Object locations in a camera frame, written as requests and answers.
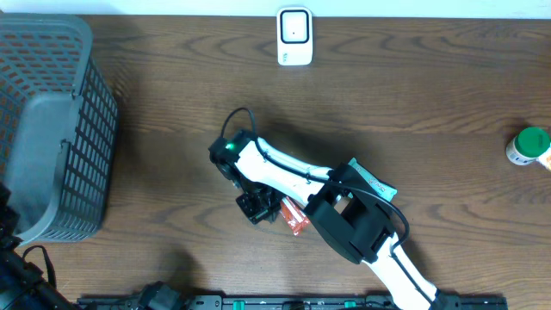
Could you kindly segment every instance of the black square outline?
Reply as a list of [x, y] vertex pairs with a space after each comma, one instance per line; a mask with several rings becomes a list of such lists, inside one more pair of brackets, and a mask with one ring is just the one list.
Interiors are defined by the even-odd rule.
[[[306, 14], [306, 40], [298, 41], [298, 42], [287, 42], [283, 39], [283, 14], [290, 13], [290, 12], [303, 12]], [[310, 15], [308, 12], [306, 12], [303, 9], [286, 9], [281, 12], [279, 15], [279, 29], [280, 29], [280, 36], [282, 39], [282, 42], [285, 44], [304, 44], [310, 40]]]

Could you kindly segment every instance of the white arm segment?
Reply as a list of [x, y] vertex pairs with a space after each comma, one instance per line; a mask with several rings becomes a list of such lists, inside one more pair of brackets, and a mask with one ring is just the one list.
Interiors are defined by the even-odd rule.
[[[398, 241], [398, 235], [395, 233], [391, 238], [387, 238], [385, 243], [377, 252], [377, 261], [374, 263], [365, 263], [381, 279], [390, 291], [394, 304], [404, 310], [428, 310], [430, 303], [415, 289], [413, 283], [407, 278], [406, 274], [398, 266], [396, 261], [390, 256], [390, 246]], [[394, 249], [394, 254], [404, 265], [407, 272], [412, 276], [417, 285], [434, 301], [436, 299], [436, 287], [434, 284], [426, 281], [419, 271], [413, 266], [412, 261], [407, 257], [402, 246]]]
[[[277, 151], [262, 138], [258, 138], [258, 144], [263, 151], [278, 163], [303, 173], [310, 173], [313, 177], [327, 179], [327, 172], [330, 168], [318, 167], [301, 162], [285, 153]], [[271, 162], [264, 160], [258, 152], [255, 142], [251, 141], [239, 154], [239, 160], [235, 163], [239, 172], [252, 182], [260, 182], [281, 191], [283, 194], [295, 199], [303, 206], [308, 204], [308, 196], [318, 194], [324, 184], [319, 182], [308, 182], [304, 177], [299, 177], [291, 172], [278, 168]]]

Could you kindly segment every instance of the plastic basket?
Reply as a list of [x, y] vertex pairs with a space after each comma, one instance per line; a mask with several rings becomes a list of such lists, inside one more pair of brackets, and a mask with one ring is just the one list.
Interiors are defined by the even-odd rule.
[[119, 113], [91, 45], [75, 16], [0, 15], [0, 178], [23, 243], [100, 227]]

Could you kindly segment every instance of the teal package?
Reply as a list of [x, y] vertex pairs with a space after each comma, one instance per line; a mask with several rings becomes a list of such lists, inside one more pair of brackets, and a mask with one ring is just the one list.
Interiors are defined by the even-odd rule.
[[369, 171], [367, 171], [365, 168], [363, 168], [358, 161], [353, 158], [348, 163], [352, 168], [356, 169], [360, 173], [360, 176], [363, 177], [363, 179], [371, 186], [371, 188], [379, 194], [379, 196], [383, 197], [386, 201], [390, 202], [394, 195], [398, 193], [398, 190], [382, 183], [377, 179], [374, 175], [372, 175]]

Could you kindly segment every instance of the basket bottom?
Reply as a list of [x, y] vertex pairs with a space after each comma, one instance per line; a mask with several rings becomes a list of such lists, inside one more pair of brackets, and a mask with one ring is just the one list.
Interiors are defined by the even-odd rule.
[[11, 191], [8, 204], [21, 217], [15, 234], [25, 243], [47, 229], [59, 208], [52, 198], [63, 184], [54, 176], [65, 170], [61, 145], [74, 136], [79, 107], [70, 94], [41, 94], [22, 111], [4, 184]]

